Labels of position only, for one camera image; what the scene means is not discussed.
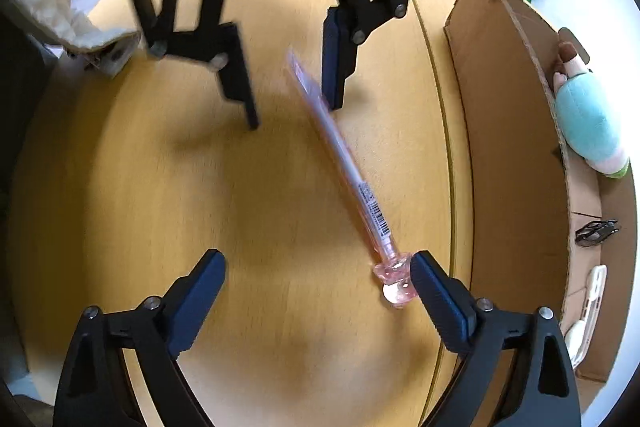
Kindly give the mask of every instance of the silver bolt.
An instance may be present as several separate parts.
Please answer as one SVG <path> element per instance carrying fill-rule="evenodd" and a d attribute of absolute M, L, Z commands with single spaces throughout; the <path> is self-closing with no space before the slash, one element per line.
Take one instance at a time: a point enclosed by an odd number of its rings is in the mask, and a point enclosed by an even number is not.
<path fill-rule="evenodd" d="M 396 19 L 401 19 L 405 15 L 406 15 L 406 5 L 405 4 L 399 4 L 396 7 L 396 12 L 395 12 Z"/>
<path fill-rule="evenodd" d="M 156 60 L 160 60 L 166 55 L 166 41 L 156 41 L 149 48 L 149 55 Z"/>
<path fill-rule="evenodd" d="M 546 306 L 542 306 L 542 308 L 538 310 L 538 313 L 543 319 L 546 320 L 551 320 L 552 318 L 554 318 L 553 310 L 551 308 L 547 308 Z"/>
<path fill-rule="evenodd" d="M 147 310 L 155 310 L 156 308 L 158 308 L 161 302 L 162 302 L 162 299 L 154 295 L 152 297 L 147 297 L 145 301 L 142 303 L 142 305 Z"/>
<path fill-rule="evenodd" d="M 209 67 L 213 71 L 220 71 L 228 63 L 229 63 L 229 55 L 227 55 L 226 53 L 219 53 L 209 61 Z"/>
<path fill-rule="evenodd" d="M 494 309 L 494 303 L 492 303 L 489 299 L 482 297 L 476 301 L 476 306 L 478 306 L 479 310 L 483 312 L 490 312 Z"/>
<path fill-rule="evenodd" d="M 365 40 L 367 40 L 367 36 L 365 35 L 364 31 L 362 30 L 358 30 L 353 34 L 353 37 L 351 38 L 351 40 L 353 41 L 354 44 L 356 44 L 357 46 L 361 45 Z"/>
<path fill-rule="evenodd" d="M 83 314 L 88 319 L 94 319 L 95 317 L 98 316 L 99 312 L 100 312 L 100 308 L 98 308 L 98 306 L 89 306 L 87 309 L 84 310 Z"/>

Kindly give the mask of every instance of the cardboard box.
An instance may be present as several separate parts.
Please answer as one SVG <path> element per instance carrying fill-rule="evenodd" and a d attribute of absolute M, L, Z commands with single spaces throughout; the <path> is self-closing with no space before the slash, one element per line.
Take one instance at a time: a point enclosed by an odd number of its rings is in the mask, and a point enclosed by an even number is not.
<path fill-rule="evenodd" d="M 445 30 L 472 166 L 471 292 L 512 311 L 546 305 L 566 331 L 582 311 L 590 269 L 609 267 L 600 320 L 577 371 L 584 409 L 609 375 L 626 321 L 636 254 L 633 175 L 599 180 L 565 143 L 550 89 L 558 32 L 525 0 L 457 0 Z M 564 29 L 562 38 L 573 36 Z M 618 217 L 623 230 L 601 247 L 576 247 L 575 230 L 602 216 Z M 508 361 L 500 367 L 497 380 Z M 492 385 L 488 403 L 501 388 Z M 487 420 L 489 409 L 477 420 Z"/>

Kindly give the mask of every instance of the pink pen topper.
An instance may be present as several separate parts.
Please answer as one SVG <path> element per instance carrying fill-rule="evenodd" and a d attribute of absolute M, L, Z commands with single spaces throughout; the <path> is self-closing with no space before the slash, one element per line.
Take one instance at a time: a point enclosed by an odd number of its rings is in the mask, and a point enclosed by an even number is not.
<path fill-rule="evenodd" d="M 289 66 L 318 133 L 333 152 L 335 163 L 358 202 L 358 213 L 366 227 L 371 246 L 381 261 L 373 267 L 373 273 L 383 283 L 382 291 L 386 300 L 400 308 L 416 296 L 409 274 L 411 255 L 398 251 L 378 200 L 360 174 L 349 147 L 331 117 L 320 86 L 306 74 L 292 51 L 289 51 Z"/>

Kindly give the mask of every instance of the white label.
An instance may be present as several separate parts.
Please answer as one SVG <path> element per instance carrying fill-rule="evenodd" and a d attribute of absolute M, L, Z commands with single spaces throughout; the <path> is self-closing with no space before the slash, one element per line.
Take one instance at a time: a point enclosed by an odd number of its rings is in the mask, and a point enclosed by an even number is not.
<path fill-rule="evenodd" d="M 380 206 L 378 204 L 378 200 L 376 199 L 371 187 L 369 184 L 361 183 L 358 185 L 358 190 L 360 191 L 360 195 L 362 196 L 362 201 L 364 202 L 365 208 L 369 213 L 369 217 L 371 221 L 375 224 L 378 229 L 378 233 L 381 237 L 388 237 L 391 235 L 391 231 L 389 230 L 389 226 L 386 223 L 385 216 L 382 215 L 382 210 L 380 210 Z"/>

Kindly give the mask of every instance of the teal plush toy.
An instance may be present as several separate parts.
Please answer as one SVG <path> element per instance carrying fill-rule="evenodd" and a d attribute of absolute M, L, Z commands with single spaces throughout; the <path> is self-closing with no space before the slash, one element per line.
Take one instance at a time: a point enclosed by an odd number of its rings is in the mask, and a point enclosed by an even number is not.
<path fill-rule="evenodd" d="M 620 118 L 574 45 L 562 42 L 559 55 L 566 74 L 555 73 L 554 91 L 556 117 L 564 138 L 596 171 L 622 178 L 629 156 L 622 143 Z"/>

